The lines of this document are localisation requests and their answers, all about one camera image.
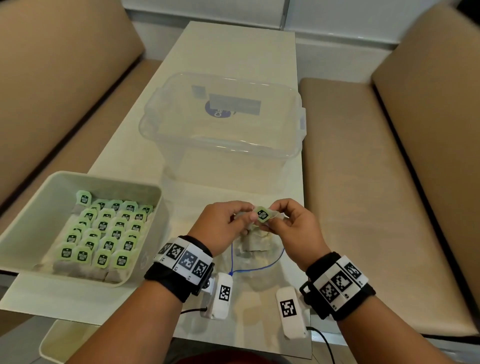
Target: person's left hand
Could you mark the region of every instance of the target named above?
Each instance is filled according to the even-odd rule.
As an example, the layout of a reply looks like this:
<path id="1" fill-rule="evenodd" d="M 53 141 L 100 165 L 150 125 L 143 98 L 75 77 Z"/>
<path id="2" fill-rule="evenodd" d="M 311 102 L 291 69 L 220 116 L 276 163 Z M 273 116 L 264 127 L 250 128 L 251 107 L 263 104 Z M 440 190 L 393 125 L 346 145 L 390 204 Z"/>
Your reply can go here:
<path id="1" fill-rule="evenodd" d="M 220 255 L 243 230 L 257 220 L 258 215 L 251 212 L 254 207 L 243 201 L 215 202 L 205 207 L 188 235 L 200 240 L 214 257 Z M 233 219 L 239 212 L 250 213 Z"/>

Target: sofa seat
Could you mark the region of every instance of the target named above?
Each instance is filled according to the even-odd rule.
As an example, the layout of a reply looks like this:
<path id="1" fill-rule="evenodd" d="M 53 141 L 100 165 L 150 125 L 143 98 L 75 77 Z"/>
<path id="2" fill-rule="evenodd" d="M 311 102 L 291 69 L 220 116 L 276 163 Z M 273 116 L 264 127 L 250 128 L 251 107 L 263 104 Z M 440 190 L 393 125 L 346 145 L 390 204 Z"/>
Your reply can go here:
<path id="1" fill-rule="evenodd" d="M 49 175 L 59 170 L 87 173 L 127 115 L 161 61 L 142 60 L 0 217 L 0 234 Z"/>
<path id="2" fill-rule="evenodd" d="M 477 334 L 372 87 L 303 79 L 300 94 L 305 205 L 330 248 L 418 332 Z"/>

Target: hand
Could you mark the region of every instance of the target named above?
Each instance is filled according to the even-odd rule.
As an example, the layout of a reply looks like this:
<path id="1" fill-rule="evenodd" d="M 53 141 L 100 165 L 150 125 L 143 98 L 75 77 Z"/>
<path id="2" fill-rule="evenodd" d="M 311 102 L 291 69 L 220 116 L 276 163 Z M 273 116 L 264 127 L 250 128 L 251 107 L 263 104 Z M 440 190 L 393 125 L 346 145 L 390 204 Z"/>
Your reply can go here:
<path id="1" fill-rule="evenodd" d="M 285 251 L 304 272 L 319 258 L 331 252 L 325 244 L 320 224 L 315 215 L 291 198 L 277 200 L 271 210 L 284 212 L 289 219 L 273 218 L 268 226 L 260 228 L 273 232 L 282 239 Z"/>
<path id="2" fill-rule="evenodd" d="M 215 202 L 205 207 L 188 235 L 205 244 L 214 257 L 220 255 L 243 230 L 257 220 L 258 215 L 252 212 L 254 207 L 243 201 Z M 233 219 L 239 212 L 250 214 Z"/>

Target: blue cable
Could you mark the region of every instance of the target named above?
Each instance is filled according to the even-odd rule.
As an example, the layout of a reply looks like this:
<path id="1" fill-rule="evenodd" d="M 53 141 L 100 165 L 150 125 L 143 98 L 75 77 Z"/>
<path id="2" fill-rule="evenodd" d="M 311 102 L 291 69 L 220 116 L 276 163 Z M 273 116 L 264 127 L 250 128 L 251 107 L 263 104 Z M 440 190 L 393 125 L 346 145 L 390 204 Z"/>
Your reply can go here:
<path id="1" fill-rule="evenodd" d="M 264 266 L 264 267 L 260 267 L 260 268 L 255 268 L 255 269 L 238 269 L 238 270 L 233 270 L 233 244 L 231 246 L 231 258 L 232 258 L 232 269 L 230 270 L 229 272 L 229 275 L 233 276 L 233 273 L 235 272 L 253 272 L 255 270 L 262 270 L 262 269 L 266 269 L 266 268 L 269 268 L 271 267 L 273 264 L 275 264 L 276 262 L 278 262 L 280 260 L 280 258 L 282 257 L 283 255 L 283 252 L 285 251 L 285 248 L 282 249 L 282 252 L 280 253 L 280 256 L 276 259 L 275 262 L 267 265 L 267 266 Z"/>

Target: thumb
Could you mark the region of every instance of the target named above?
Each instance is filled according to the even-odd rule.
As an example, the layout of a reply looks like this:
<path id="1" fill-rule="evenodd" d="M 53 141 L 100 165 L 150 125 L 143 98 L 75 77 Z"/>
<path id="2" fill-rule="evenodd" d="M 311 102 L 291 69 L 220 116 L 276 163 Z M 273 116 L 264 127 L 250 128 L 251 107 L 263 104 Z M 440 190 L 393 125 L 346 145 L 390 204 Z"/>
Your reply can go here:
<path id="1" fill-rule="evenodd" d="M 271 218 L 267 222 L 267 225 L 275 234 L 280 235 L 280 237 L 282 237 L 282 234 L 286 233 L 288 230 L 288 225 L 281 218 Z"/>
<path id="2" fill-rule="evenodd" d="M 248 212 L 233 220 L 230 226 L 235 231 L 235 234 L 240 234 L 243 229 L 249 227 L 257 219 L 258 215 L 256 212 Z"/>

